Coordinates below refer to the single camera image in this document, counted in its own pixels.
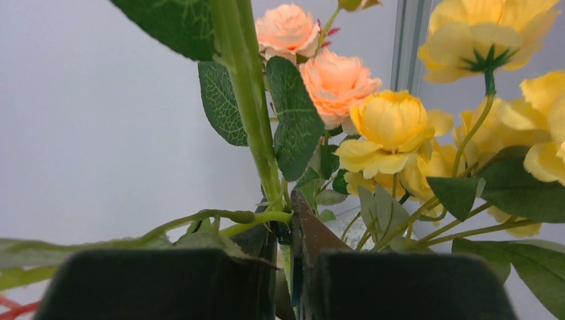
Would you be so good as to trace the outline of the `yellow rose stem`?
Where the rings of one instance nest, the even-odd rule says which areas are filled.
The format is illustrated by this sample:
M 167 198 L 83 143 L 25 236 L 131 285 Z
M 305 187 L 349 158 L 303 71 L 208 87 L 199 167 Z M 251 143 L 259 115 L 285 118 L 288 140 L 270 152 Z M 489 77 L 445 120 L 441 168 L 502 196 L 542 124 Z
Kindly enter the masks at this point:
M 564 72 L 523 80 L 511 101 L 497 97 L 494 79 L 525 66 L 559 14 L 557 1 L 441 1 L 418 50 L 426 78 L 482 75 L 483 102 L 455 127 L 407 91 L 382 91 L 350 110 L 359 138 L 336 155 L 375 250 L 450 243 L 501 279 L 515 270 L 563 319 L 564 246 L 536 234 L 564 222 Z

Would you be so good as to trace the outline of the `light pink rose stem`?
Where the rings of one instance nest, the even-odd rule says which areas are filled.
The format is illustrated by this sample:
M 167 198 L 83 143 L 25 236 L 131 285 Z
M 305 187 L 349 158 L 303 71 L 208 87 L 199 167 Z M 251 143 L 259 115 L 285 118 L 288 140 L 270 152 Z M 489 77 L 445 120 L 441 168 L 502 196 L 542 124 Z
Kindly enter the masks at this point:
M 50 279 L 72 254 L 87 250 L 214 248 L 246 261 L 235 235 L 265 225 L 289 225 L 294 213 L 283 183 L 301 178 L 324 132 L 295 64 L 260 56 L 250 1 L 116 1 L 147 35 L 196 61 L 209 123 L 232 145 L 251 150 L 265 212 L 203 209 L 139 238 L 82 245 L 1 240 L 1 288 Z

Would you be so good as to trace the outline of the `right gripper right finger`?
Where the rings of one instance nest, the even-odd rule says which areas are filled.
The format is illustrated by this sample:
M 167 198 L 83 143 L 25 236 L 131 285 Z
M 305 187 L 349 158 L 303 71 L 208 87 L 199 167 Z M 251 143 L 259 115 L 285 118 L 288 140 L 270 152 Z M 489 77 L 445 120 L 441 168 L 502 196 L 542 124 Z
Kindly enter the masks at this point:
M 476 257 L 354 251 L 290 196 L 290 300 L 298 319 L 514 319 L 494 272 Z

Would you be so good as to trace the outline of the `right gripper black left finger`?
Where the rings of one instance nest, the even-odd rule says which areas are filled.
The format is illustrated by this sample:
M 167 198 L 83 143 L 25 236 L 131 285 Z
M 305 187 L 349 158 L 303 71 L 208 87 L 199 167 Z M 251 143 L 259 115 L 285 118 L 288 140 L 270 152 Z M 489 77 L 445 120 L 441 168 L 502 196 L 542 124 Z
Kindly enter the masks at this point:
M 82 251 L 58 270 L 36 319 L 273 319 L 276 237 L 234 238 L 253 258 L 218 249 Z

